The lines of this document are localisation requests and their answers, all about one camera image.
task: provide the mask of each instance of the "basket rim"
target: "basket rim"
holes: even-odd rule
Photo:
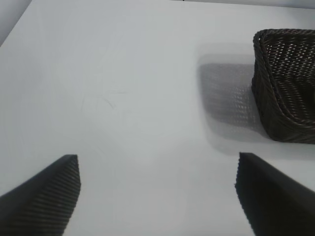
[[[308,128],[315,128],[315,120],[311,119],[300,119],[294,116],[286,107],[277,87],[277,84],[274,80],[271,67],[269,64],[269,59],[267,55],[267,50],[265,48],[264,39],[266,36],[275,34],[275,35],[303,35],[303,36],[314,36],[315,30],[313,29],[264,29],[258,31],[254,38],[254,50],[255,50],[255,59],[258,60],[259,67],[263,66],[265,71],[261,71],[263,74],[263,78],[268,81],[271,85],[271,90],[267,89],[267,91],[273,96],[277,106],[279,107],[281,113],[289,119],[291,122],[294,122],[298,125],[308,126]]]

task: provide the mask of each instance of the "white tabletop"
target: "white tabletop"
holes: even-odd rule
[[[315,146],[262,131],[252,37],[315,11],[33,0],[0,48],[0,194],[79,155],[65,236],[252,236],[234,189],[253,152],[315,189]]]

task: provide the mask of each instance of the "textured gripper pad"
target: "textured gripper pad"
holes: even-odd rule
[[[77,155],[65,155],[0,197],[0,236],[61,236],[81,188]]]
[[[235,187],[257,236],[315,235],[315,193],[258,156],[240,153]]]

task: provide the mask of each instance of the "woven pattern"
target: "woven pattern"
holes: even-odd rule
[[[4,196],[6,201],[0,199],[0,204],[10,206],[9,214],[0,223],[0,236],[63,234],[76,206],[81,184],[76,155],[64,156],[57,162],[9,192],[9,197]]]
[[[315,30],[265,29],[253,42],[252,91],[267,134],[315,144]]]
[[[315,235],[315,193],[252,153],[241,153],[236,192],[256,236]]]

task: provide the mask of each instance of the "dark brown wicker basket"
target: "dark brown wicker basket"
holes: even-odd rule
[[[315,30],[265,29],[253,42],[252,92],[267,134],[315,144]]]

